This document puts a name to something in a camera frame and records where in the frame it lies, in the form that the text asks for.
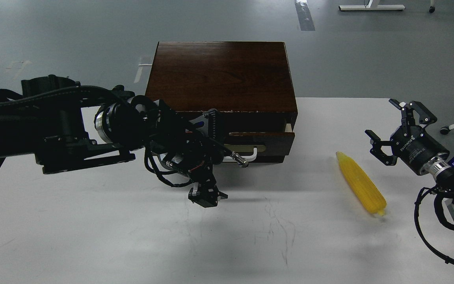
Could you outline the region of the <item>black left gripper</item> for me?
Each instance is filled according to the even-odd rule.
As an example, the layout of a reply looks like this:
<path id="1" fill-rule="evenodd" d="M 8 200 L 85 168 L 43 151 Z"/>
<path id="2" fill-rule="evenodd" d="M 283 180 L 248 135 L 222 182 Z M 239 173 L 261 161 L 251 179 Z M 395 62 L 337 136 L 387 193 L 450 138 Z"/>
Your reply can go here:
<path id="1" fill-rule="evenodd" d="M 162 99 L 144 101 L 145 165 L 171 187 L 193 185 L 188 199 L 216 207 L 228 194 L 219 191 L 213 166 L 227 156 L 224 126 L 216 108 L 187 120 Z"/>

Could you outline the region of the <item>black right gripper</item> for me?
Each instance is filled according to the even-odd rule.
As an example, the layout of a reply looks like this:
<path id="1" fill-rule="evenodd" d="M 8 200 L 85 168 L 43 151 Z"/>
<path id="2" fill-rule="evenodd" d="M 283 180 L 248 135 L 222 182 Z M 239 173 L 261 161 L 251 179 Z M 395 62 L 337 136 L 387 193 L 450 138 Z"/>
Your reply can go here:
<path id="1" fill-rule="evenodd" d="M 389 99 L 394 107 L 401 111 L 401 126 L 391 135 L 389 141 L 383 141 L 372 130 L 367 129 L 372 148 L 370 153 L 386 166 L 394 166 L 398 158 L 402 160 L 415 174 L 427 174 L 424 165 L 434 157 L 447 159 L 449 150 L 443 147 L 433 137 L 428 135 L 425 128 L 437 122 L 437 117 L 421 102 L 411 101 L 400 103 Z M 382 147 L 392 148 L 392 155 L 386 155 Z"/>

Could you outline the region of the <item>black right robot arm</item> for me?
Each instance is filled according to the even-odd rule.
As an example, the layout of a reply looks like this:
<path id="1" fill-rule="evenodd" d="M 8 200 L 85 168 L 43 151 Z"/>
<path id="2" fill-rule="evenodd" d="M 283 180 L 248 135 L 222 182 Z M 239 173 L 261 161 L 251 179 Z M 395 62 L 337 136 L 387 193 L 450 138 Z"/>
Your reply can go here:
<path id="1" fill-rule="evenodd" d="M 419 208 L 428 194 L 433 194 L 434 211 L 438 221 L 448 230 L 454 231 L 454 157 L 447 162 L 449 150 L 427 134 L 428 125 L 437 117 L 421 102 L 400 103 L 389 99 L 401 113 L 401 125 L 383 141 L 373 131 L 365 133 L 370 138 L 370 153 L 386 166 L 396 165 L 402 160 L 416 175 L 430 174 L 435 185 L 423 187 L 418 193 L 414 208 L 414 223 L 424 244 L 445 263 L 454 265 L 454 258 L 441 253 L 425 239 L 419 222 Z"/>

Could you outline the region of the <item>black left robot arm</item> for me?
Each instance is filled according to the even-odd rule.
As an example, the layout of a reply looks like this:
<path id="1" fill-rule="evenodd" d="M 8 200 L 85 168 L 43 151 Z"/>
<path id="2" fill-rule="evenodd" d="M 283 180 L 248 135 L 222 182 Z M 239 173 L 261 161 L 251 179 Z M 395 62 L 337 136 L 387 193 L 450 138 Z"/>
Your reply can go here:
<path id="1" fill-rule="evenodd" d="M 162 99 L 83 86 L 49 75 L 23 80 L 22 94 L 0 89 L 0 167 L 5 158 L 32 153 L 44 174 L 135 160 L 170 187 L 192 185 L 188 198 L 204 208 L 228 198 L 213 165 L 238 158 L 223 144 L 219 112 L 189 121 Z"/>

